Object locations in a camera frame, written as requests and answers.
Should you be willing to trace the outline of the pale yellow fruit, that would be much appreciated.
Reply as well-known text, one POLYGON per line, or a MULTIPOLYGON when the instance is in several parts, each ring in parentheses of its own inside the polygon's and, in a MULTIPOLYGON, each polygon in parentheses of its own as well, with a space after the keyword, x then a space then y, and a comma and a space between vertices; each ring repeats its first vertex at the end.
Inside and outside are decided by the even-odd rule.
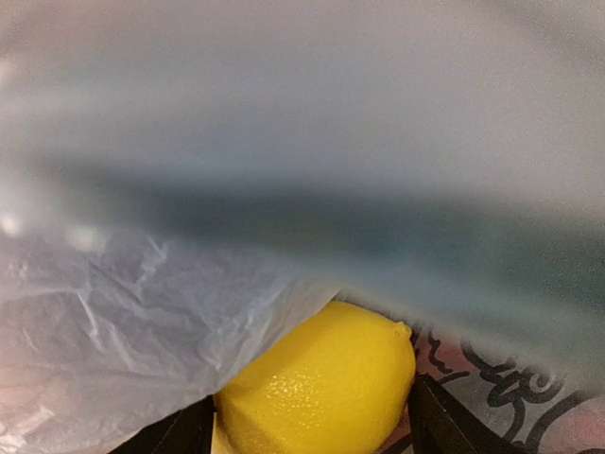
POLYGON ((215 397, 233 453, 374 453, 400 423, 416 373, 411 329, 332 301, 215 397))

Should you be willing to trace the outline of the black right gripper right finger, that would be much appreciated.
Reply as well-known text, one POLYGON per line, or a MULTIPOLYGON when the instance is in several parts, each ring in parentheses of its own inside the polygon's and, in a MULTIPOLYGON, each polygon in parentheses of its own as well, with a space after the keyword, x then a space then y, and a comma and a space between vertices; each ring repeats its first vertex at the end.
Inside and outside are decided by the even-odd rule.
POLYGON ((417 376, 407 409, 415 453, 524 453, 485 427, 430 375, 417 376))

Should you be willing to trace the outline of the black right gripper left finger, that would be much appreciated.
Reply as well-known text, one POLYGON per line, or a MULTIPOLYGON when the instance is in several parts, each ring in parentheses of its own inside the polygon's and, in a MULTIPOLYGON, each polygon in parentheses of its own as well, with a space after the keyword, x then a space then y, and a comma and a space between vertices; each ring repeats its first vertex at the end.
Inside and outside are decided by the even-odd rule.
POLYGON ((143 428, 111 454, 210 454, 215 405, 212 396, 143 428))

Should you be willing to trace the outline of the light blue plastic bag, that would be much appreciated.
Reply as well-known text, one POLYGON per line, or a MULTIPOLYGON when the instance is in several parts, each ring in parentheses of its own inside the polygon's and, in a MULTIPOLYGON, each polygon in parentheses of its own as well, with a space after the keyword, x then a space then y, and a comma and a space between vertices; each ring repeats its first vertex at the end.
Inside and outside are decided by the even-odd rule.
POLYGON ((604 387, 600 1, 5 1, 1 449, 106 453, 339 292, 604 387))

